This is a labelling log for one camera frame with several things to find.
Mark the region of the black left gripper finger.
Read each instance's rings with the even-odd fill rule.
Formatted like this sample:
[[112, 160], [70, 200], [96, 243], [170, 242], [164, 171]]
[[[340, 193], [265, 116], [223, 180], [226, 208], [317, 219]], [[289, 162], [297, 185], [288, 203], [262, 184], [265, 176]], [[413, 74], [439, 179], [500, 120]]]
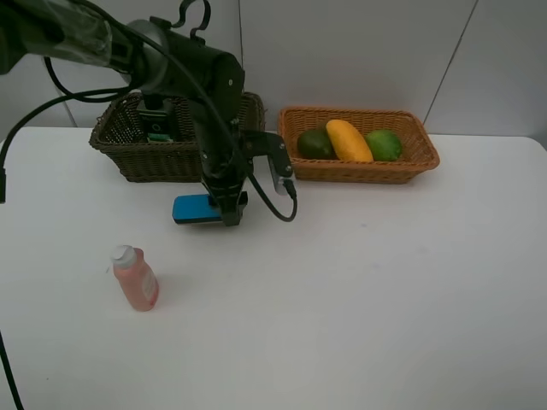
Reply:
[[223, 196], [220, 199], [221, 219], [225, 226], [238, 226], [249, 198], [246, 191]]
[[218, 208], [220, 206], [218, 199], [210, 194], [208, 194], [208, 204], [211, 208]]

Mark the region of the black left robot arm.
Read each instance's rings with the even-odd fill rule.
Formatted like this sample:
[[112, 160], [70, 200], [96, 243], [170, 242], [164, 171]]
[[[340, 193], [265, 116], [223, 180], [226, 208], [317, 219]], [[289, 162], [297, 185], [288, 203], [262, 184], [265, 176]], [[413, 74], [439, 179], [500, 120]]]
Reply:
[[246, 205], [244, 181], [251, 170], [238, 141], [238, 118], [244, 70], [236, 57], [208, 47], [196, 34], [175, 32], [185, 24], [190, 2], [179, 6], [179, 19], [149, 18], [127, 25], [90, 1], [3, 1], [1, 3], [1, 73], [24, 56], [106, 67], [127, 85], [72, 93], [66, 91], [35, 108], [9, 131], [1, 148], [5, 159], [16, 133], [48, 108], [71, 100], [99, 103], [129, 91], [144, 95], [147, 112], [166, 97], [188, 102], [202, 164], [208, 202], [225, 226], [239, 224]]

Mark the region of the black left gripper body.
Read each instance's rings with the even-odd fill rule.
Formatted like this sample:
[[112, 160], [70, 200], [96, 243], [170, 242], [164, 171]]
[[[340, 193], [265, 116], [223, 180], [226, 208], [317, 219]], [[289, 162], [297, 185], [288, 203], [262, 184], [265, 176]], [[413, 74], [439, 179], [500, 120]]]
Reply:
[[243, 190], [245, 172], [234, 158], [219, 122], [202, 101], [194, 102], [194, 131], [202, 164], [202, 183], [218, 201]]

